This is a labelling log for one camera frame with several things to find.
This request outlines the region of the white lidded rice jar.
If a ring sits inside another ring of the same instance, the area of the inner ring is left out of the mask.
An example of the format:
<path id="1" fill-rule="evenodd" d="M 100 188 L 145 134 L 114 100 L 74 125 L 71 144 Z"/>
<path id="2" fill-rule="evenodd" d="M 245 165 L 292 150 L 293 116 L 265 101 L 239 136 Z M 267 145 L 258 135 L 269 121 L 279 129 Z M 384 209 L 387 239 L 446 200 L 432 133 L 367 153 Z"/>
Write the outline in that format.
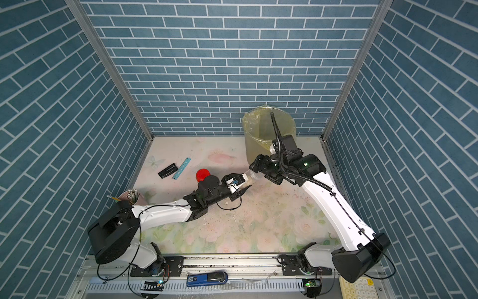
<path id="1" fill-rule="evenodd" d="M 264 178 L 264 174 L 262 173 L 255 173 L 252 170 L 248 170 L 245 175 L 247 176 L 248 180 L 251 181 L 252 183 L 260 181 L 261 179 Z"/>

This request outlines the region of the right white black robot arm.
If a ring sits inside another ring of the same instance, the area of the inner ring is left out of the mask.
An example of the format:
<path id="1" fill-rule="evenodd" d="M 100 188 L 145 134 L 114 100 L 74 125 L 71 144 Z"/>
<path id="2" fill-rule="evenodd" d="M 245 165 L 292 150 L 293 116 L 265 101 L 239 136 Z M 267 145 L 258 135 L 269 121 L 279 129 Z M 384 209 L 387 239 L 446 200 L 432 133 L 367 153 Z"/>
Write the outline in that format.
<path id="1" fill-rule="evenodd" d="M 291 135 L 277 136 L 270 155 L 260 154 L 250 165 L 272 183 L 284 181 L 304 189 L 335 230 L 339 245 L 310 243 L 298 251 L 303 270 L 334 269 L 350 283 L 356 282 L 385 256 L 391 241 L 375 233 L 351 208 L 337 189 L 332 176 L 314 154 L 305 155 Z"/>

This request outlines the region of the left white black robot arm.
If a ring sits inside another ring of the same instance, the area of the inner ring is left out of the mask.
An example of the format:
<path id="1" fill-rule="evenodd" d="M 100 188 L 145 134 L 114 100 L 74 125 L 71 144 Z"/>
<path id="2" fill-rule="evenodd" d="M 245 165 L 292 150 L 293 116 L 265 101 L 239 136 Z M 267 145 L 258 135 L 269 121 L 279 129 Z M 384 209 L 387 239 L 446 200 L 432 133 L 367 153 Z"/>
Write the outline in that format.
<path id="1" fill-rule="evenodd" d="M 98 265 L 122 260 L 147 276 L 164 275 L 166 260 L 155 243 L 141 240 L 144 231 L 166 224 L 186 223 L 207 214 L 209 207 L 229 198 L 240 199 L 251 185 L 247 174 L 229 174 L 219 179 L 209 175 L 197 190 L 182 199 L 149 206 L 118 201 L 87 230 Z"/>

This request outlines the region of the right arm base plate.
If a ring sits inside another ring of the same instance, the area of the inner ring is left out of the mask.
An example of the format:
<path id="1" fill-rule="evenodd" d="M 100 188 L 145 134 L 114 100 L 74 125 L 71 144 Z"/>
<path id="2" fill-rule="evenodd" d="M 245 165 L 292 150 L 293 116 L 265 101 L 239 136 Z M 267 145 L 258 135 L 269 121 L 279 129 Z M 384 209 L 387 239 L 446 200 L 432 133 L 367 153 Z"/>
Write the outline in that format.
<path id="1" fill-rule="evenodd" d="M 276 257 L 276 260 L 280 264 L 284 276 L 321 276 L 333 274 L 333 271 L 330 268 L 311 266 L 303 255 L 280 254 Z"/>

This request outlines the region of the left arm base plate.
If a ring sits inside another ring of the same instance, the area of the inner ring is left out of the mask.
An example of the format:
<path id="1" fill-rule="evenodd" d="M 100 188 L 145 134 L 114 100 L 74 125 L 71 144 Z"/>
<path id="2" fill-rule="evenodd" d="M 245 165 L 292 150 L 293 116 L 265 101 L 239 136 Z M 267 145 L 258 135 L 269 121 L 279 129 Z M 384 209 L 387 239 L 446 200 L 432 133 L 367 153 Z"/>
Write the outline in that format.
<path id="1" fill-rule="evenodd" d="M 182 272 L 185 257 L 164 256 L 145 269 L 133 267 L 130 271 L 132 277 L 179 277 Z"/>

